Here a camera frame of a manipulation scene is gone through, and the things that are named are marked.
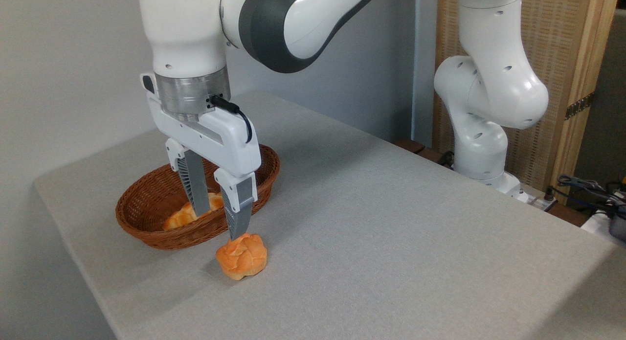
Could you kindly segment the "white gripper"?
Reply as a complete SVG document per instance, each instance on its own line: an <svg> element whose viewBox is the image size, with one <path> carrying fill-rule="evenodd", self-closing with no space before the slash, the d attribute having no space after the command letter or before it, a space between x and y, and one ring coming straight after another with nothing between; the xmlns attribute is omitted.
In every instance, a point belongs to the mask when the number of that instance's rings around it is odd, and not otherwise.
<svg viewBox="0 0 626 340"><path fill-rule="evenodd" d="M261 164L257 136L248 141L246 122L221 108L181 121L167 114L155 94L147 92L148 106L158 129L169 139L166 150L195 215L210 210L202 158L217 165L214 178L221 187L230 240L246 233L257 201L255 173Z"/></svg>

